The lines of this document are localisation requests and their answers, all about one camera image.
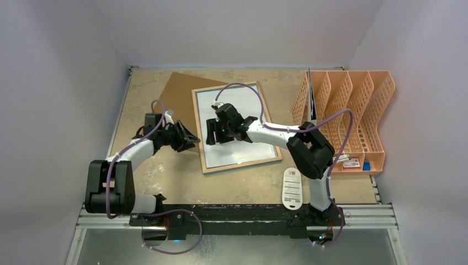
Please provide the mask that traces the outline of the brown cardboard backing board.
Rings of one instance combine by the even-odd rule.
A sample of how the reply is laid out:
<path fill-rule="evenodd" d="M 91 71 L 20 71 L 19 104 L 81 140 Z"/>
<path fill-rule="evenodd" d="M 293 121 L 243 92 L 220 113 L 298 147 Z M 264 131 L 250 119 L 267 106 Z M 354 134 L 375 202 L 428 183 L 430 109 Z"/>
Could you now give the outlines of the brown cardboard backing board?
<path fill-rule="evenodd" d="M 181 121 L 188 131 L 197 134 L 192 90 L 226 85 L 226 82 L 173 72 L 159 97 L 174 121 Z"/>

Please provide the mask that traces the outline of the blue wooden picture frame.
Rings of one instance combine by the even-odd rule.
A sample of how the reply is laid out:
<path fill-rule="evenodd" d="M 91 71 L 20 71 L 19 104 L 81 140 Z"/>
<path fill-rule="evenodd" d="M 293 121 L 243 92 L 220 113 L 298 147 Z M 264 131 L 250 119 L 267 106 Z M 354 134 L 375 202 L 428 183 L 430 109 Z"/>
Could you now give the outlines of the blue wooden picture frame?
<path fill-rule="evenodd" d="M 260 101 L 262 101 L 264 106 L 263 119 L 271 121 L 260 83 L 257 81 L 247 84 L 254 88 L 259 95 L 255 95 L 251 89 L 241 85 L 234 85 L 226 90 L 223 90 L 224 85 L 192 90 L 197 135 L 200 139 L 200 159 L 204 174 L 261 166 L 283 160 L 280 148 L 273 145 L 250 144 L 236 140 L 224 144 L 206 144 L 208 137 L 206 121 L 216 117 L 211 108 L 216 97 L 220 102 L 231 103 L 244 118 L 247 116 L 259 117 Z"/>

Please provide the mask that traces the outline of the hot air balloon photo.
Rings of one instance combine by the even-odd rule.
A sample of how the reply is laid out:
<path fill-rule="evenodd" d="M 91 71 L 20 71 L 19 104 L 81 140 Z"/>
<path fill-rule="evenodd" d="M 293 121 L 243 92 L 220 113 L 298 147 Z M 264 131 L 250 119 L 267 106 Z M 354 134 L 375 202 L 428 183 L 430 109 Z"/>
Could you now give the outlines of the hot air balloon photo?
<path fill-rule="evenodd" d="M 248 116 L 259 117 L 261 111 L 260 99 L 251 89 L 236 85 L 225 89 L 222 93 L 219 88 L 196 89 L 193 91 L 196 117 L 200 124 L 200 146 L 203 149 L 203 161 L 206 168 L 240 165 L 245 162 L 254 162 L 278 157 L 276 147 L 262 143 L 247 143 L 233 140 L 224 144 L 207 145 L 206 120 L 215 118 L 215 112 L 211 108 L 214 101 L 230 103 L 243 118 Z"/>

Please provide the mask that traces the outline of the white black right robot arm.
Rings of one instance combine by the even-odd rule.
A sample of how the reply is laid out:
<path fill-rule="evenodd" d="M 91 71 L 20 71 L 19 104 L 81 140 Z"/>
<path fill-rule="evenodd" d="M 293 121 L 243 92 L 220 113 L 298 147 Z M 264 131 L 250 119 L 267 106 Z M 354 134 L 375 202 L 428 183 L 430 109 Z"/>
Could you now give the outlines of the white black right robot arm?
<path fill-rule="evenodd" d="M 258 117 L 243 117 L 230 103 L 213 106 L 215 118 L 206 120 L 206 144 L 230 141 L 270 144 L 289 151 L 295 167 L 308 179 L 311 199 L 310 218 L 318 225 L 328 221 L 334 199 L 329 175 L 333 165 L 334 147 L 311 122 L 288 127 L 261 121 Z"/>

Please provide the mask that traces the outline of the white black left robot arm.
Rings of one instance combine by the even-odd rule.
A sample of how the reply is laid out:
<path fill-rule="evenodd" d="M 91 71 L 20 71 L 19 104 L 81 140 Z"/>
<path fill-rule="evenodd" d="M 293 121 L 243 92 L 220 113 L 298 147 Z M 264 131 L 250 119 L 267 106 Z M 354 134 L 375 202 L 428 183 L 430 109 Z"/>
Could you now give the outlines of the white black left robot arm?
<path fill-rule="evenodd" d="M 134 171 L 164 146 L 182 152 L 199 141 L 181 121 L 173 121 L 169 112 L 145 114 L 144 125 L 125 148 L 89 164 L 85 210 L 90 214 L 106 214 L 110 219 L 143 214 L 150 225 L 161 224 L 164 210 L 160 205 L 164 197 L 136 193 Z"/>

